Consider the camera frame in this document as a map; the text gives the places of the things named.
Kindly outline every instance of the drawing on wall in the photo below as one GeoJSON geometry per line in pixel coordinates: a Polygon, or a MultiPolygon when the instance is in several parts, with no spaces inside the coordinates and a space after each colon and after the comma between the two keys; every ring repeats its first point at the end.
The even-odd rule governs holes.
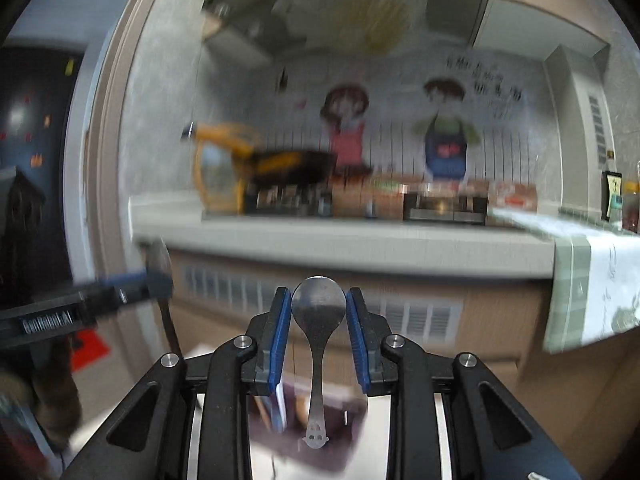
{"type": "Polygon", "coordinates": [[[436,78],[424,85],[424,92],[438,107],[433,117],[414,127],[416,134],[424,136],[424,162],[434,179],[462,180],[466,173],[466,147],[480,142],[474,126],[460,119],[465,89],[455,79],[436,78]]]}
{"type": "Polygon", "coordinates": [[[270,149],[335,153],[336,180],[530,185],[558,145],[537,63],[434,42],[397,57],[292,60],[286,90],[273,92],[282,71],[258,80],[265,100],[255,100],[250,123],[270,149]]]}
{"type": "Polygon", "coordinates": [[[360,85],[343,84],[326,95],[320,116],[329,130],[329,146],[337,157],[335,173],[344,177],[365,176],[372,169],[362,160],[364,112],[369,95],[360,85]]]}

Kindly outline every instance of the spoon handle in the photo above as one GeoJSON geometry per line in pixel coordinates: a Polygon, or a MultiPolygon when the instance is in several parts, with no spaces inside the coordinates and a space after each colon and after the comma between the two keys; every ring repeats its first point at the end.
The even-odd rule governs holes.
{"type": "Polygon", "coordinates": [[[321,448],[326,444],[326,441],[329,440],[326,437],[326,430],[324,428],[324,405],[322,403],[322,358],[324,356],[324,348],[324,346],[311,348],[313,373],[305,442],[313,449],[321,448]]]}

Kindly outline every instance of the cartoon girl drawing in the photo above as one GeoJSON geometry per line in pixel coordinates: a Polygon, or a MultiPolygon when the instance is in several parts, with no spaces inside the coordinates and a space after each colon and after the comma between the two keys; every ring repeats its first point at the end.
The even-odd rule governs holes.
{"type": "Polygon", "coordinates": [[[337,157],[335,173],[345,178],[371,173],[362,161],[362,116],[368,107],[369,96],[362,86],[344,84],[329,91],[320,110],[329,127],[331,151],[337,157]]]}
{"type": "Polygon", "coordinates": [[[424,85],[437,113],[414,127],[424,135],[424,161],[434,178],[462,180],[466,173],[466,147],[477,144],[480,137],[472,124],[460,120],[464,87],[455,79],[431,79],[424,85]]]}

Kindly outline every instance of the white countertop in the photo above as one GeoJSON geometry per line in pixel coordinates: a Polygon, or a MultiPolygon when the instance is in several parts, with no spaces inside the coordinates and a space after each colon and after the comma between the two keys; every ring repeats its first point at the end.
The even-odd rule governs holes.
{"type": "Polygon", "coordinates": [[[202,219],[195,192],[129,201],[134,241],[300,266],[473,278],[551,278],[554,244],[479,226],[286,217],[202,219]]]}

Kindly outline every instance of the blue apron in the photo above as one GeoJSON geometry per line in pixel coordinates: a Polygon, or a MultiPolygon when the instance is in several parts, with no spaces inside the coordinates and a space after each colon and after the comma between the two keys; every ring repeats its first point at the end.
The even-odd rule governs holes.
{"type": "Polygon", "coordinates": [[[436,115],[431,121],[424,136],[424,161],[434,178],[462,180],[466,173],[466,136],[462,122],[456,134],[440,134],[436,130],[436,115]],[[438,146],[441,144],[457,144],[460,152],[450,157],[438,156],[438,146]]]}

